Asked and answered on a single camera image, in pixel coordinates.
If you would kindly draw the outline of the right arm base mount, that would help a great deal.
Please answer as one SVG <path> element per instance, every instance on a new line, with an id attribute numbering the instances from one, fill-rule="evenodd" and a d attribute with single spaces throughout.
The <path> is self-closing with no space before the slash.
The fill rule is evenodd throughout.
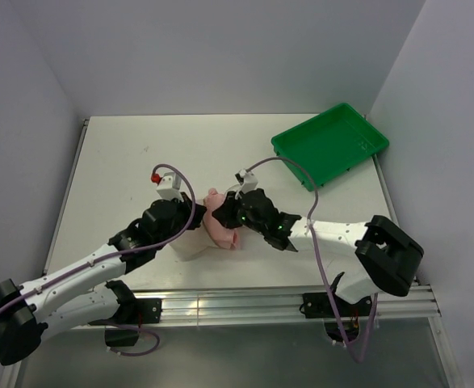
<path id="1" fill-rule="evenodd" d="M 327 293 L 304 293 L 303 302 L 299 312 L 307 319 L 335 318 Z M 345 318 L 343 326 L 349 341 L 356 340 L 359 336 L 359 309 L 350 305 L 339 297 L 334 298 L 339 314 Z M 337 323 L 325 323 L 325 332 L 331 340 L 343 342 Z"/>

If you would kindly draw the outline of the aluminium table frame rail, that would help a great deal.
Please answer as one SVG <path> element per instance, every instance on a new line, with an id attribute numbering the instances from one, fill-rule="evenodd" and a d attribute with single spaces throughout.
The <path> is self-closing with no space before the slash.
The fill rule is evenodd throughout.
<path id="1" fill-rule="evenodd" d="M 300 312 L 304 293 L 323 293 L 319 287 L 226 289 L 216 291 L 135 292 L 137 299 L 161 299 L 159 323 L 155 327 L 214 327 L 276 323 L 334 323 L 335 318 L 307 319 Z M 365 327 L 370 313 L 377 319 L 435 318 L 440 315 L 429 286 L 416 285 L 405 297 L 380 293 L 376 299 L 355 304 L 359 326 Z"/>

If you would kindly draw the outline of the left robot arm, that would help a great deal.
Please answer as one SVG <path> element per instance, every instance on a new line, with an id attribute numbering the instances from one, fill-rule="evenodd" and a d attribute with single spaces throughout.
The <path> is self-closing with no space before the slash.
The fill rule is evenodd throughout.
<path id="1" fill-rule="evenodd" d="M 137 303 L 120 278 L 145 266 L 188 230 L 199 228 L 205 212 L 187 195 L 156 200 L 77 263 L 21 285 L 11 279 L 1 282 L 0 364 L 13 365 L 43 341 L 83 324 L 127 324 Z"/>

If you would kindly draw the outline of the pink bra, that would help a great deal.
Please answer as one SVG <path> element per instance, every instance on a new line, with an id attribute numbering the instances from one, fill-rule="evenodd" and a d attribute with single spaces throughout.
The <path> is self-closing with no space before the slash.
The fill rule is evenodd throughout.
<path id="1" fill-rule="evenodd" d="M 217 210 L 225 200 L 225 195 L 215 188 L 210 188 L 203 199 L 206 213 L 203 216 L 203 225 L 213 243 L 222 249 L 234 251 L 241 247 L 240 236 L 237 230 L 227 229 L 214 218 Z"/>

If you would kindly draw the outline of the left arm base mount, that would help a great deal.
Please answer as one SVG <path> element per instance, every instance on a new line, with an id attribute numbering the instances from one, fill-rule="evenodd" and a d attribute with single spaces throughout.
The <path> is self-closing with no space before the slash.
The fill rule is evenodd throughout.
<path id="1" fill-rule="evenodd" d="M 104 342 L 109 348 L 121 349 L 136 345 L 138 340 L 152 339 L 154 351 L 161 339 L 155 333 L 144 330 L 144 325 L 159 323 L 161 319 L 161 299 L 139 299 L 121 306 L 107 321 L 114 323 L 112 329 L 104 331 Z"/>

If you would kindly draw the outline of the green plastic tray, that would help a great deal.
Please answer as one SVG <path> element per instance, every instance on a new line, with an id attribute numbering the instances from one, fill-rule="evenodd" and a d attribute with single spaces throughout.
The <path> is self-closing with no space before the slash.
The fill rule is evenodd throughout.
<path id="1" fill-rule="evenodd" d="M 389 140 L 348 103 L 340 103 L 271 138 L 278 157 L 310 192 L 385 150 Z"/>

